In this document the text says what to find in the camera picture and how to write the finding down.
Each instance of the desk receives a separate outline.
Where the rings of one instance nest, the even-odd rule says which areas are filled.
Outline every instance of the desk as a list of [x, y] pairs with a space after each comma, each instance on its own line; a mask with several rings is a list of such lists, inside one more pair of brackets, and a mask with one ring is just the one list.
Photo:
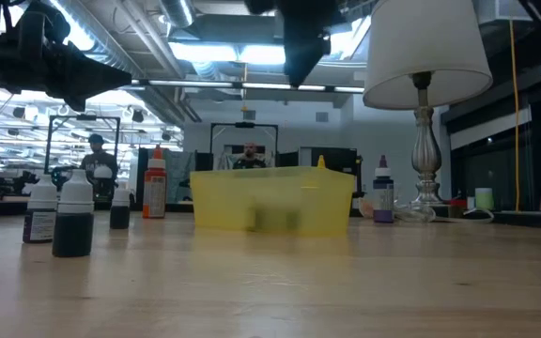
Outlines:
[[0, 218], [0, 337], [541, 337], [541, 229], [352, 220], [343, 238], [108, 230], [90, 257]]

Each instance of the green cup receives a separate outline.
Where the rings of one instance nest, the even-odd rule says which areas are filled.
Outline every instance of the green cup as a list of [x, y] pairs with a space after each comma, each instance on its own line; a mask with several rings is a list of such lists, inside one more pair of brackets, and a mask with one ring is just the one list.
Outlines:
[[494, 194], [491, 188], [475, 189], [475, 207], [488, 210], [494, 209]]

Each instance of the silver lamp base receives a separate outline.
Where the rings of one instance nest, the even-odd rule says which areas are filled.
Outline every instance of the silver lamp base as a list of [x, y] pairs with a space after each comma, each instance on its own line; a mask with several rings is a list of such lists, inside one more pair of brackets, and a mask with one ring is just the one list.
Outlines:
[[[426, 95], [426, 90], [419, 91], [420, 96], [423, 94]], [[417, 119], [417, 140], [412, 150], [412, 167], [419, 173], [416, 184], [419, 194], [412, 203], [444, 206], [439, 194], [440, 183], [436, 182], [436, 172], [441, 168], [441, 152], [432, 129], [433, 108], [421, 106], [414, 115]]]

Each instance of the man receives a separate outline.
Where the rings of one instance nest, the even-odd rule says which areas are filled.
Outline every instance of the man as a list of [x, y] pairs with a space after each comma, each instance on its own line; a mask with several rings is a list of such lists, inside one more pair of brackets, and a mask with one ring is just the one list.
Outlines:
[[92, 134], [89, 136], [89, 144], [91, 145], [93, 154], [85, 156], [83, 162], [81, 162], [81, 169], [85, 169], [86, 176], [93, 181], [93, 172], [95, 172], [95, 169], [105, 165], [112, 170], [112, 179], [116, 180], [118, 164], [114, 155], [103, 151], [103, 137], [98, 134]]
[[266, 168], [267, 164], [255, 156], [256, 145], [246, 143], [243, 146], [243, 156], [233, 164], [233, 169]]

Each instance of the table lamp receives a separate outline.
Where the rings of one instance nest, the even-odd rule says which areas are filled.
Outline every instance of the table lamp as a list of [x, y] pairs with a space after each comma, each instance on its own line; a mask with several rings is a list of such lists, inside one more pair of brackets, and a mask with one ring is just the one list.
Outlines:
[[381, 0], [372, 14], [364, 105], [414, 110], [419, 173], [413, 204], [443, 205], [433, 108], [487, 90], [492, 75], [471, 0]]

